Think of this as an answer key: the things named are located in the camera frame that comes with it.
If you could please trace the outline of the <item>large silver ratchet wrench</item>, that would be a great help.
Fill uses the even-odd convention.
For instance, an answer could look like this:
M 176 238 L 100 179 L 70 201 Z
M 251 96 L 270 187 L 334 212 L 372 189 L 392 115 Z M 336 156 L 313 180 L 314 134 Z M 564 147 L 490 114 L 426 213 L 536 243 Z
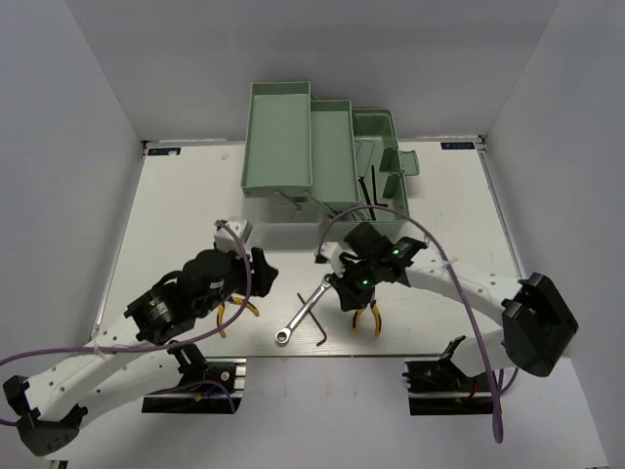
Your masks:
M 322 296 L 332 288 L 330 278 L 330 274 L 323 276 L 318 287 L 314 290 L 314 292 L 307 300 L 303 300 L 300 297 L 300 294 L 298 294 L 302 305 L 295 313 L 295 315 L 290 319 L 290 321 L 287 322 L 287 324 L 279 329 L 274 335 L 274 341 L 279 347 L 286 346 L 289 343 L 293 332 L 298 328 L 300 323 L 306 317 L 311 317 L 313 319 L 313 322 L 322 334 L 322 338 L 315 344 L 315 346 L 320 347 L 327 341 L 327 333 L 321 326 L 320 322 L 315 318 L 313 314 L 313 307 L 318 303 Z

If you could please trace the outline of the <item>long dark red hex key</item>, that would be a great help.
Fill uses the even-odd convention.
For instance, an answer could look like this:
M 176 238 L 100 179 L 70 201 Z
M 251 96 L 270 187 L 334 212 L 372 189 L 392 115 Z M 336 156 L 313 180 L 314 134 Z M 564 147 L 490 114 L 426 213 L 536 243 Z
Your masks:
M 375 222 L 375 221 L 377 221 L 377 219 L 376 219 L 376 215 L 374 213 L 374 209 L 370 207 L 372 205 L 372 203 L 371 203 L 371 199 L 370 199 L 370 196 L 369 196 L 368 189 L 367 189 L 367 186 L 365 184 L 364 178 L 358 176 L 358 182 L 359 182 L 360 188 L 362 190 L 362 193 L 364 195 L 364 199 L 365 199 L 366 205 L 369 207 L 368 208 L 369 219 L 371 221 Z

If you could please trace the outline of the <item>green toolbox with clear lid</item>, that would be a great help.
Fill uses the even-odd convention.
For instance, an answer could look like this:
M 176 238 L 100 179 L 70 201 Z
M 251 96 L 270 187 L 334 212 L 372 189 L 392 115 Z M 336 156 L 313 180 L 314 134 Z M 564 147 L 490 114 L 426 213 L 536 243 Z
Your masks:
M 389 207 L 372 201 L 371 164 L 389 173 Z M 252 84 L 242 213 L 253 242 L 266 249 L 310 249 L 321 235 L 340 240 L 361 222 L 397 235 L 409 214 L 406 180 L 419 172 L 416 152 L 399 147 L 389 109 L 321 100 L 308 81 Z

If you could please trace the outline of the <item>short dark red hex key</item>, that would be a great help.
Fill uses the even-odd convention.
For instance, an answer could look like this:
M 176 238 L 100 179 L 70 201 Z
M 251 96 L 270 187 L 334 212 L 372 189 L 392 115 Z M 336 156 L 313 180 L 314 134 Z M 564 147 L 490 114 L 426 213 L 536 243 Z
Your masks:
M 371 164 L 369 168 L 369 175 L 373 203 L 376 206 L 389 207 L 391 199 L 386 196 L 389 173 L 380 171 L 375 165 Z

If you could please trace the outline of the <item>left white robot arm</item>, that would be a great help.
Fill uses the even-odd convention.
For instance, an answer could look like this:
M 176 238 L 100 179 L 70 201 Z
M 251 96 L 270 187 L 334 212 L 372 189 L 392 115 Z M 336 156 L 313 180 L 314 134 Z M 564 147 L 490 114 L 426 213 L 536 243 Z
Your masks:
M 88 345 L 67 350 L 67 359 L 30 377 L 13 376 L 3 385 L 17 414 L 16 428 L 36 456 L 70 443 L 85 416 L 94 414 L 86 399 L 139 356 L 177 347 L 175 337 L 234 294 L 264 297 L 278 270 L 262 249 L 249 253 L 209 249 L 165 275 L 133 301 L 117 322 Z

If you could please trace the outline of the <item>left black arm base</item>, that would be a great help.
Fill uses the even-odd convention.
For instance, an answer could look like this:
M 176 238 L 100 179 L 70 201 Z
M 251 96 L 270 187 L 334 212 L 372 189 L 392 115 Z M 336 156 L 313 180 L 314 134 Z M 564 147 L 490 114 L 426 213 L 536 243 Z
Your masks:
M 143 399 L 143 414 L 233 415 L 242 398 L 246 360 L 208 362 L 196 377 L 184 377 L 171 391 Z

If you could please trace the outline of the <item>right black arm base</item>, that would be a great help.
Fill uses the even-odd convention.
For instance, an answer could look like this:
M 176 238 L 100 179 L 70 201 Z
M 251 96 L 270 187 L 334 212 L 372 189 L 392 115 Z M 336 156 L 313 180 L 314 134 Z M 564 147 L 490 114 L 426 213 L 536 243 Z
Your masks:
M 402 377 L 411 416 L 491 415 L 486 374 L 460 377 L 438 361 L 408 361 Z

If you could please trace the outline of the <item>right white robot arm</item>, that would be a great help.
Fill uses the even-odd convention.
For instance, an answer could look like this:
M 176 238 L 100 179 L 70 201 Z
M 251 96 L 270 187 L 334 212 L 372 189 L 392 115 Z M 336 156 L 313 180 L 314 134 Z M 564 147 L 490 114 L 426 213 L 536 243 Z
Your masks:
M 501 277 L 452 263 L 422 240 L 404 236 L 392 242 L 369 223 L 343 243 L 323 243 L 317 259 L 329 262 L 329 281 L 346 312 L 366 306 L 375 287 L 387 282 L 439 294 L 493 320 L 497 329 L 459 336 L 440 354 L 441 379 L 455 390 L 488 369 L 515 367 L 547 377 L 579 328 L 549 277 Z

